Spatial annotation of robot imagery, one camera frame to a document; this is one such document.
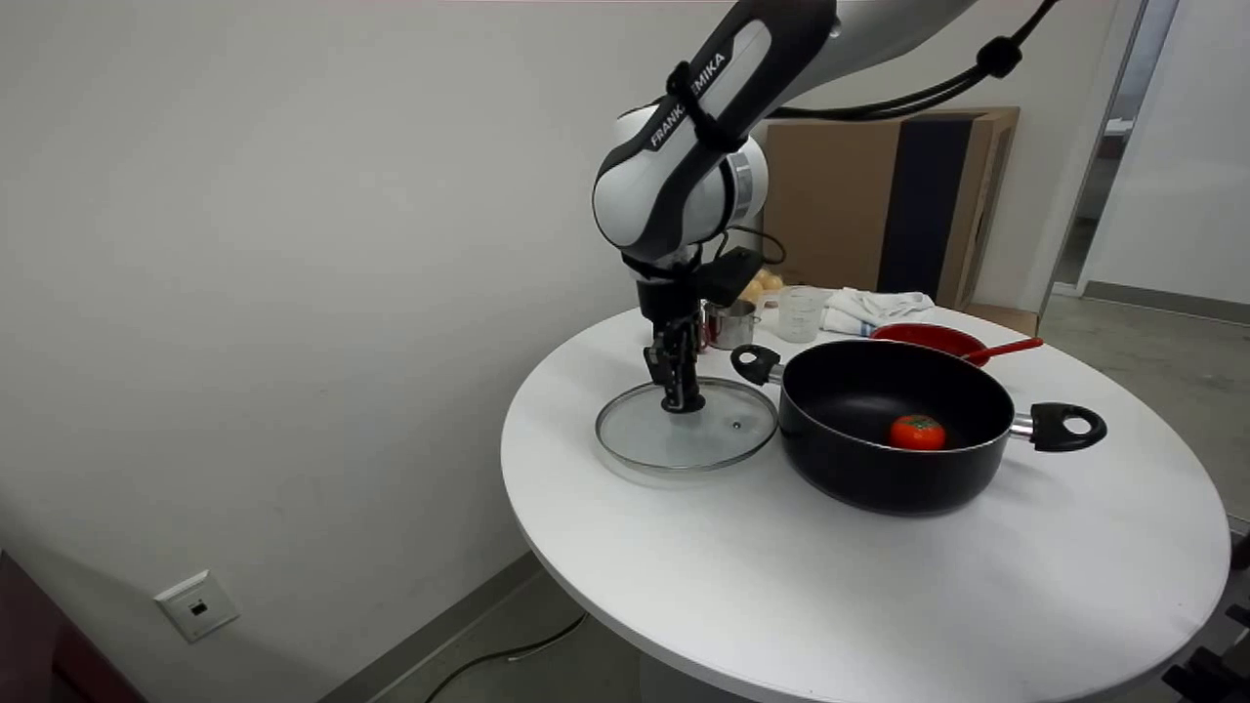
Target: white round table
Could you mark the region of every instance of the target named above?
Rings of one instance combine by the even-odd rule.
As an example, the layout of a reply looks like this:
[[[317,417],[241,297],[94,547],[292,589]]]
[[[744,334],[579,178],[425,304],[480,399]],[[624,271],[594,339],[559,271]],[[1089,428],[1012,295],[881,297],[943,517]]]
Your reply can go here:
[[[1015,339],[943,309],[906,321]],[[817,493],[778,439],[685,480],[611,471],[594,417],[650,379],[646,339],[650,325],[623,314],[532,372],[503,422],[503,484],[549,569],[697,681],[748,698],[1076,698],[1167,659],[1219,605],[1230,536],[1205,467],[1143,399],[1055,349],[984,372],[1020,409],[1098,409],[1109,439],[1088,452],[1010,442],[969,508],[895,519]],[[801,351],[765,329],[757,339]],[[701,372],[731,365],[708,351]]]

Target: cardboard box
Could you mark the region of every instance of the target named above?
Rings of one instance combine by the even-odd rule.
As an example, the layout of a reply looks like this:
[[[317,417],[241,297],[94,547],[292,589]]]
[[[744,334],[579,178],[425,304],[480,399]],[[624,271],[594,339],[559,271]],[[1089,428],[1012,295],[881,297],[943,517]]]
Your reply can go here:
[[[969,304],[1015,119],[774,122],[765,232],[791,252],[784,282]]]

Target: floor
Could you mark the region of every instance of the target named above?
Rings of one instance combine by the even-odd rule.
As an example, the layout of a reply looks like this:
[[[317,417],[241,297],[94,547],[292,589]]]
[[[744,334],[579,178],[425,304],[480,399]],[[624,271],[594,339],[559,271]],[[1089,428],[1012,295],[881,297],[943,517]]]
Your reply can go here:
[[[1051,297],[1044,338],[1055,349],[1096,365],[1158,407],[1205,459],[1230,517],[1250,517],[1250,325],[1209,321],[1189,314],[1139,309],[1122,301]],[[1250,577],[1236,577],[1227,603],[1250,605]],[[1227,619],[1197,638],[1214,651],[1230,648],[1244,631]],[[518,648],[559,632],[581,609],[537,569],[502,598],[462,638],[399,676],[379,703],[425,703],[430,691],[480,651]],[[1088,703],[1178,703],[1150,671]],[[585,619],[571,638],[456,676],[439,703],[744,703],[697,685],[611,631]]]

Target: white wall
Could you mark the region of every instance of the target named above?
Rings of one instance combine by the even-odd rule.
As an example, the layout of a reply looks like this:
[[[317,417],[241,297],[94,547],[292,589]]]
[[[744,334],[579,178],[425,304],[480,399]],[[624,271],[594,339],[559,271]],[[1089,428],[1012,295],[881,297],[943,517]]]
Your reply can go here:
[[[984,41],[1012,36],[1033,14],[1034,0],[980,0],[922,53],[817,89],[809,107],[851,107],[934,88],[964,70]],[[978,301],[1044,309],[1139,16],[1143,0],[1068,0],[1034,33],[1010,81],[984,81],[959,101],[1024,111]]]
[[[1081,282],[1250,304],[1248,0],[1180,6]]]
[[[3,0],[0,547],[176,703],[317,698],[495,573],[511,391],[635,304],[605,124],[704,16]],[[241,622],[187,648],[200,568]]]

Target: power outlet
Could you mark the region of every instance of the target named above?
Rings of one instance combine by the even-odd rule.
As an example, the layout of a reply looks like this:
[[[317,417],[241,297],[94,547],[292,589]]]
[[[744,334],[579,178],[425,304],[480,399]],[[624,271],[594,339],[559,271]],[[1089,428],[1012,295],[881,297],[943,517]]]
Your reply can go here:
[[[193,644],[239,622],[227,589],[206,569],[159,589],[157,605]]]

